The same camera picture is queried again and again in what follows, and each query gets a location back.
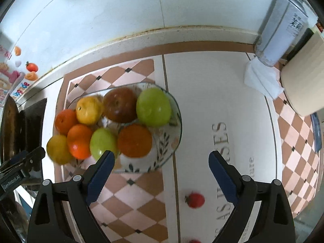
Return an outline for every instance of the wall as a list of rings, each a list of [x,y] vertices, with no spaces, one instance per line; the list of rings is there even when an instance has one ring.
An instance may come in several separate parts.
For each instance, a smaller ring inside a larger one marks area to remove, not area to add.
[[[0,23],[0,44],[39,67],[38,77],[90,48],[164,27],[224,26],[259,32],[274,0],[16,0]]]

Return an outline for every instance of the tomato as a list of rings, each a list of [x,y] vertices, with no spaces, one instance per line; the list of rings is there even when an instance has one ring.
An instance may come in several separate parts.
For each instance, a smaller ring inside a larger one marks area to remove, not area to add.
[[[27,69],[29,72],[32,72],[32,71],[37,72],[37,71],[38,71],[38,66],[37,66],[36,64],[34,64],[34,63],[29,63],[29,62],[27,61],[27,63],[26,63],[26,69]]]

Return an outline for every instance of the tangerine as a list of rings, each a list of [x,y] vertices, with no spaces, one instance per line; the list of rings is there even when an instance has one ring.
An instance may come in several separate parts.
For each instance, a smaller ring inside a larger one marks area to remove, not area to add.
[[[142,125],[129,125],[119,132],[117,147],[127,157],[144,157],[152,148],[152,135]]]
[[[76,159],[84,160],[91,156],[90,140],[92,130],[83,124],[74,125],[67,134],[69,151]]]
[[[57,114],[54,125],[60,134],[67,135],[69,130],[78,123],[76,111],[65,109]]]

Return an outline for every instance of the oval plate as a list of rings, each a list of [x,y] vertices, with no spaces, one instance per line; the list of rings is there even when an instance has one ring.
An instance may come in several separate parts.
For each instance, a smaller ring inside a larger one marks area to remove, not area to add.
[[[100,90],[100,91],[90,93],[88,95],[78,97],[72,101],[68,109],[75,109],[78,100],[85,96],[97,96],[100,99],[102,99],[103,96],[105,96],[105,94],[108,93],[109,91],[121,87],[130,88],[132,91],[135,92],[137,96],[139,96],[140,93],[145,89],[159,88],[166,94],[166,96],[170,101],[171,108],[172,108],[172,115],[169,123],[160,128],[151,128],[151,127],[148,128],[153,136],[152,149],[148,153],[148,155],[142,158],[129,158],[123,154],[120,154],[115,161],[115,167],[113,170],[115,173],[124,173],[124,172],[147,173],[147,172],[155,171],[158,168],[162,167],[166,163],[166,161],[173,155],[173,153],[176,151],[176,149],[179,146],[181,136],[182,136],[182,120],[181,120],[179,106],[176,100],[174,99],[174,97],[170,93],[166,92],[164,89],[160,88],[155,84],[148,83],[148,82],[140,82],[140,83],[114,87],[111,89]],[[96,130],[100,127],[109,128],[114,134],[117,135],[118,132],[123,127],[132,123],[140,123],[140,122],[139,120],[134,120],[131,123],[117,123],[102,116],[101,119],[98,121],[98,123],[91,128],[93,130]],[[76,160],[75,162],[71,162],[71,165],[77,168],[87,169],[90,165],[94,163],[96,163],[96,161],[91,156],[84,161]]]

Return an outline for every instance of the paper towel roll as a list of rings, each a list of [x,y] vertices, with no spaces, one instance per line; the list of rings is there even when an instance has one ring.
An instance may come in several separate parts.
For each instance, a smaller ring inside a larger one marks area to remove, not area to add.
[[[324,107],[324,39],[312,35],[282,69],[281,82],[292,108],[307,116]]]

